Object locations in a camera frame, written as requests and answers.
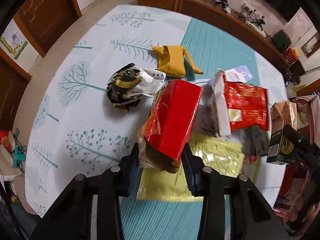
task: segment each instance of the teal stripe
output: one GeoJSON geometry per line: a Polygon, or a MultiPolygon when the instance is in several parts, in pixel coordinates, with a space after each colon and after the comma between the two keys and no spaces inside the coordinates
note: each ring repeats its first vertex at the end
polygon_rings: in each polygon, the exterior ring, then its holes
{"type": "Polygon", "coordinates": [[[192,18],[181,45],[204,72],[204,75],[193,74],[190,64],[185,59],[187,73],[184,80],[211,79],[218,69],[228,70],[246,65],[253,76],[250,83],[260,85],[255,51],[225,31],[192,18]]]}
{"type": "MultiPolygon", "coordinates": [[[[212,78],[218,69],[228,70],[246,65],[254,77],[250,83],[259,85],[254,50],[228,33],[191,19],[181,45],[185,46],[204,75],[194,75],[185,60],[186,76],[191,81],[212,78]]],[[[195,240],[197,239],[202,202],[169,203],[136,200],[135,193],[121,203],[121,218],[126,240],[195,240]]],[[[226,221],[230,223],[230,206],[226,201],[226,221]]]]}

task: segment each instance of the tiled floor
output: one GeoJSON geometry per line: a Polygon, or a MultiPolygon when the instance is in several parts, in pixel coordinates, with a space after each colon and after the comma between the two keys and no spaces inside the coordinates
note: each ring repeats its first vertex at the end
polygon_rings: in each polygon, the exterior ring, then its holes
{"type": "Polygon", "coordinates": [[[96,0],[82,10],[78,19],[45,55],[28,84],[20,102],[13,130],[19,128],[19,141],[28,145],[30,132],[42,97],[53,75],[80,38],[105,14],[119,4],[137,4],[137,0],[96,0]]]}

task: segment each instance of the children's drawing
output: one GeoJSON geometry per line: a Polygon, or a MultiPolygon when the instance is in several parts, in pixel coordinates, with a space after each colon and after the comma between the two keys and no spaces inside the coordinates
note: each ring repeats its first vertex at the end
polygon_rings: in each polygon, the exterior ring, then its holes
{"type": "Polygon", "coordinates": [[[77,54],[84,49],[92,49],[92,47],[87,46],[87,41],[78,41],[78,43],[73,46],[73,52],[77,54]]]}
{"type": "Polygon", "coordinates": [[[67,135],[66,148],[71,157],[81,156],[81,162],[88,166],[87,175],[96,170],[96,166],[101,160],[109,161],[107,166],[104,162],[105,169],[108,169],[118,164],[122,156],[129,154],[130,140],[127,137],[123,138],[118,135],[115,139],[110,138],[108,145],[105,141],[107,133],[104,129],[99,132],[91,129],[80,134],[72,131],[67,135]]]}
{"type": "Polygon", "coordinates": [[[112,22],[120,22],[121,25],[129,24],[131,27],[139,27],[143,22],[154,22],[151,19],[151,13],[125,12],[122,14],[114,14],[110,17],[112,22]]]}
{"type": "Polygon", "coordinates": [[[58,82],[58,97],[63,106],[68,106],[77,101],[87,88],[106,91],[105,88],[88,84],[91,69],[87,61],[79,61],[66,70],[58,82]]]}
{"type": "Polygon", "coordinates": [[[59,122],[59,119],[57,119],[53,115],[49,114],[48,111],[49,111],[49,96],[44,95],[44,97],[42,98],[42,101],[40,103],[40,106],[38,108],[36,117],[33,121],[32,127],[34,129],[39,128],[42,125],[44,125],[47,116],[49,116],[50,118],[52,118],[56,122],[59,122]]]}
{"type": "Polygon", "coordinates": [[[0,44],[13,59],[18,59],[28,42],[14,20],[11,20],[0,37],[0,44]]]}
{"type": "Polygon", "coordinates": [[[58,168],[58,165],[52,161],[52,153],[48,150],[45,150],[39,144],[31,144],[31,151],[34,156],[38,159],[40,164],[47,169],[47,173],[49,169],[53,166],[54,168],[58,168]]]}
{"type": "Polygon", "coordinates": [[[150,61],[150,63],[157,63],[158,56],[151,46],[158,46],[158,43],[153,43],[152,40],[112,40],[110,44],[120,51],[126,52],[130,56],[135,58],[142,58],[144,61],[150,61]]]}

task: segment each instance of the mustard yellow envelope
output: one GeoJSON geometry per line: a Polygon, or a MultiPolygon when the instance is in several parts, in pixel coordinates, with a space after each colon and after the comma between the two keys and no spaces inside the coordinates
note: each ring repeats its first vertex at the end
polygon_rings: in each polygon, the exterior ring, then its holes
{"type": "Polygon", "coordinates": [[[158,70],[167,73],[167,76],[183,78],[186,75],[183,55],[186,56],[195,74],[203,74],[203,72],[195,65],[185,47],[151,46],[151,48],[158,55],[158,70]]]}

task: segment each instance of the red cellophane wrapper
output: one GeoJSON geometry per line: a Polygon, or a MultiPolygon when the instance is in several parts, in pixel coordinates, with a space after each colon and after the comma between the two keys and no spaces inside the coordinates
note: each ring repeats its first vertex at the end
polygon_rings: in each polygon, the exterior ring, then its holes
{"type": "Polygon", "coordinates": [[[202,91],[202,87],[183,80],[168,82],[144,133],[152,147],[179,160],[189,140],[202,91]]]}
{"type": "Polygon", "coordinates": [[[231,131],[258,125],[269,130],[268,93],[265,88],[225,81],[224,96],[231,131]]]}

